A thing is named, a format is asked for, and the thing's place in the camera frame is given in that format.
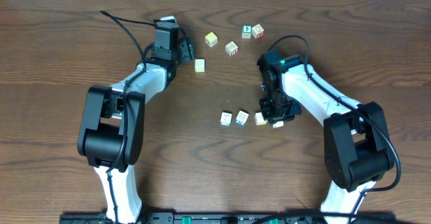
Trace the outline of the teal edged block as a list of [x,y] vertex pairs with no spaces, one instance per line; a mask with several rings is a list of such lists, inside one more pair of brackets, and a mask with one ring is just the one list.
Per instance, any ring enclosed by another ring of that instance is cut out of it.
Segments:
[[220,118],[220,124],[222,126],[230,126],[231,122],[232,122],[232,113],[222,112],[222,115]]

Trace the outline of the red soccer letter block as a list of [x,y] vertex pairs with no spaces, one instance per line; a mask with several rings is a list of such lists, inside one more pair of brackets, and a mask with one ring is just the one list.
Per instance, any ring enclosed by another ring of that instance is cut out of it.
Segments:
[[263,35],[264,35],[264,29],[260,24],[257,24],[257,25],[252,27],[252,36],[255,39],[259,39]]

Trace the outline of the blue edged block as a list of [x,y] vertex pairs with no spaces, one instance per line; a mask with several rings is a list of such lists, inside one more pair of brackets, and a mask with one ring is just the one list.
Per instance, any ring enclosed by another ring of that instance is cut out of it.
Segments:
[[276,123],[273,123],[272,124],[272,127],[273,128],[279,128],[279,127],[282,127],[284,125],[284,122],[283,121],[278,121],[278,122],[276,122]]
[[236,116],[235,122],[241,126],[244,126],[248,120],[249,114],[245,111],[240,110]]

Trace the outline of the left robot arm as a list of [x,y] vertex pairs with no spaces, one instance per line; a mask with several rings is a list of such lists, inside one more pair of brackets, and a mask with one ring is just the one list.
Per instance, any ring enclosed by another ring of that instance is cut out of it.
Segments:
[[178,59],[164,61],[153,54],[139,61],[122,81],[88,90],[77,149],[102,183],[105,221],[136,223],[139,219],[142,201],[135,163],[143,145],[145,105],[168,87],[179,64],[195,59],[192,38],[181,38],[178,51]]

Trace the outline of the blue edged front block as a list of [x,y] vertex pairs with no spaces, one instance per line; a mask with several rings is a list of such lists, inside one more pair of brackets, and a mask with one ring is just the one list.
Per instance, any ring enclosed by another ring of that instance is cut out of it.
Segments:
[[276,123],[273,123],[272,124],[272,127],[273,128],[279,128],[279,127],[282,127],[284,125],[284,122],[283,121],[278,121],[278,122],[276,122]]

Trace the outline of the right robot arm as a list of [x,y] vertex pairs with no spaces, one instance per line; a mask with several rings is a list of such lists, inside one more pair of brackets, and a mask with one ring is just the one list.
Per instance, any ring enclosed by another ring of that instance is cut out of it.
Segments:
[[274,50],[261,55],[257,67],[267,97],[259,101],[270,124],[287,122],[306,108],[323,126],[325,167],[331,185],[320,210],[341,213],[326,223],[349,223],[367,190],[397,161],[388,143],[383,109],[375,102],[353,100],[316,74],[304,57],[281,58]]

